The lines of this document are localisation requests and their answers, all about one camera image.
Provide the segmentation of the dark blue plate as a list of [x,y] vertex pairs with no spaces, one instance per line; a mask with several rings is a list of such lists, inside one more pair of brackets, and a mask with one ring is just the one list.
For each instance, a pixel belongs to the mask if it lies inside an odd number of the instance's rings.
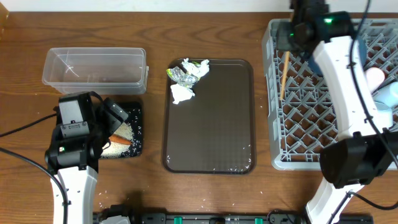
[[[361,63],[362,65],[365,65],[366,56],[367,56],[367,48],[365,41],[361,37],[358,37],[358,44],[359,44],[359,55]],[[312,70],[313,73],[316,73],[319,77],[323,76],[320,67],[315,63],[313,56],[311,56],[307,62],[308,62],[308,67]]]

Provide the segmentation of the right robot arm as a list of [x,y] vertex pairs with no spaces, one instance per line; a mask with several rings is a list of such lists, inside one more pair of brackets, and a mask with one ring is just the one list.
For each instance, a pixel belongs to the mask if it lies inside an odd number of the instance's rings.
[[325,78],[338,140],[320,153],[323,179],[306,204],[307,223],[337,223],[352,197],[397,163],[397,133],[379,119],[359,52],[360,27],[325,1],[290,2],[292,18],[277,30],[277,48],[313,59]]

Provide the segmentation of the wooden chopstick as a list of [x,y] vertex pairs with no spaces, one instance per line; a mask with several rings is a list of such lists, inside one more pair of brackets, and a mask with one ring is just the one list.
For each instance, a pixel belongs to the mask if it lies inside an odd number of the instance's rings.
[[289,71],[289,58],[290,58],[290,51],[286,51],[285,60],[284,60],[284,69],[282,72],[281,88],[280,88],[280,100],[284,99],[287,72]]

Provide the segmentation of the foil wrapper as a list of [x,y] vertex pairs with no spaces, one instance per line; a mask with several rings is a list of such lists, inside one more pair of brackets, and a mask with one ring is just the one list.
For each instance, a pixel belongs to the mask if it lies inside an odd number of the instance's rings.
[[171,80],[184,87],[191,88],[198,81],[196,76],[184,72],[180,67],[168,68],[166,73]]

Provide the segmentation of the orange carrot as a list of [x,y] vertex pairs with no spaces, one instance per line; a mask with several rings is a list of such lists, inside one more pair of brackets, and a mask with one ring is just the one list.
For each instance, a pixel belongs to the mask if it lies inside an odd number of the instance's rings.
[[131,145],[131,140],[126,139],[126,138],[121,137],[121,136],[118,136],[118,135],[115,135],[115,134],[110,136],[109,140],[111,142],[115,142],[115,143],[118,143],[118,144]]

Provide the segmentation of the light blue bowl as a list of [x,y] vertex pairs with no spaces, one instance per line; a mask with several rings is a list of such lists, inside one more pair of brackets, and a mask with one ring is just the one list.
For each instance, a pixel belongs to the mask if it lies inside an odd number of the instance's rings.
[[375,102],[377,115],[374,116],[374,122],[378,130],[391,128],[393,126],[392,109],[384,103]]

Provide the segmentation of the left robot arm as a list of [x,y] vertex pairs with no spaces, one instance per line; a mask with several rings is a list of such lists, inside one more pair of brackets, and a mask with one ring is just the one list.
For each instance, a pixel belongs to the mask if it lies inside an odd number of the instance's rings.
[[128,113],[93,91],[60,97],[45,162],[51,175],[54,223],[92,223],[99,159]]

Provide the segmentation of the light blue cup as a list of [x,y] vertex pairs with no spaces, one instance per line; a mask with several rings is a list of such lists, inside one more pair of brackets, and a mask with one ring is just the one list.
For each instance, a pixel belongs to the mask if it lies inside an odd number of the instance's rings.
[[373,96],[373,100],[379,103],[383,103],[390,108],[395,108],[397,106],[397,85],[397,82],[393,82],[387,86],[382,87]]

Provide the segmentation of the pale pink cup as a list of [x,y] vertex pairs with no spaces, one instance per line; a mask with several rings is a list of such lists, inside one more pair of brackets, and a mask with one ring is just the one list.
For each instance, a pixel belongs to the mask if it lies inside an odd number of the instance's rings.
[[385,74],[380,68],[371,67],[364,73],[369,91],[372,93],[383,83]]

